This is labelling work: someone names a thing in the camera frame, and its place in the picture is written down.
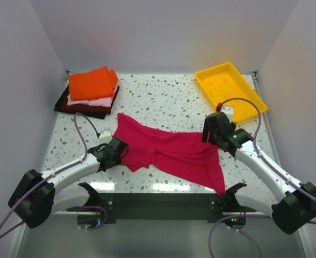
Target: yellow tray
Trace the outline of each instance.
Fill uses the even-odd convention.
[[[218,103],[229,98],[241,97],[254,102],[260,111],[266,112],[267,105],[231,62],[223,63],[195,73],[196,83],[214,109]],[[234,110],[233,121],[240,123],[257,117],[257,111],[247,102],[230,101],[225,105]]]

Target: gray wall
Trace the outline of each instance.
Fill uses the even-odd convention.
[[[62,65],[31,3],[0,1],[0,220],[24,172],[41,167],[63,80]],[[0,258],[10,241],[11,236],[0,241]]]
[[[63,66],[257,71],[297,0],[31,0]]]
[[[299,0],[258,75],[282,166],[316,185],[316,1]]]

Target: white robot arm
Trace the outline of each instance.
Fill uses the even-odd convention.
[[[112,140],[110,130],[102,131],[99,134],[98,142],[100,145],[107,144]],[[61,169],[62,167],[66,167],[69,164],[73,164],[77,160],[81,160],[82,156],[74,161],[71,161],[67,164],[64,164],[61,167],[55,169],[55,171]],[[97,158],[88,154],[85,161],[83,161],[78,166],[74,166],[70,169],[65,170],[64,172],[58,174],[57,176],[48,180],[48,183],[53,183],[55,185],[55,196],[54,196],[54,205],[52,207],[52,213],[56,213],[59,211],[65,211],[71,207],[83,206],[90,195],[83,188],[73,188],[69,191],[62,191],[67,186],[73,184],[74,182],[79,181],[80,179],[93,175],[99,171],[99,161]],[[42,177],[46,178],[50,175],[52,171],[44,171],[42,172]]]
[[[303,184],[291,176],[264,153],[249,133],[244,129],[236,130],[236,124],[231,123],[232,114],[232,108],[222,106],[218,112],[207,116],[203,142],[218,145],[224,152],[229,152],[235,159],[247,165],[276,198],[267,202],[264,195],[239,187],[232,193],[238,204],[263,212],[272,217],[282,231],[293,233],[316,217],[316,202],[296,187],[314,198],[316,187],[310,182]]]

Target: speckled table surface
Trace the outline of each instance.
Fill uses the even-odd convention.
[[[251,76],[244,75],[244,78],[254,87]],[[171,132],[201,132],[205,115],[214,112],[191,74],[120,74],[119,79],[120,91],[112,114],[104,120],[91,118],[99,131],[110,129],[112,133],[115,132],[117,114],[122,112],[149,127]],[[88,147],[97,145],[92,127],[83,118],[78,119],[78,124]],[[238,126],[254,133],[257,119],[248,120]],[[261,148],[273,158],[264,122],[257,139]],[[44,169],[59,167],[82,154],[83,147],[74,128],[73,116],[59,113]],[[243,163],[234,161],[228,153],[221,150],[219,156],[226,188],[243,182],[253,191],[271,194],[267,186]],[[214,192],[207,187],[164,173],[152,165],[135,173],[127,167],[116,166],[106,172],[85,177],[80,182],[90,183],[99,192]],[[80,182],[69,188],[79,188],[77,185]]]

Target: magenta cloth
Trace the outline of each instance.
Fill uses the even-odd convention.
[[[114,137],[128,144],[122,165],[132,172],[153,164],[168,174],[225,194],[218,148],[201,142],[202,133],[170,133],[143,126],[119,113]]]
[[[118,87],[119,87],[119,83],[116,84],[114,92],[117,91]],[[92,99],[90,101],[74,101],[71,99],[71,94],[67,96],[68,106],[82,104],[82,105],[88,105],[88,106],[103,106],[105,108],[109,108],[111,107],[112,101],[113,101],[113,97]]]

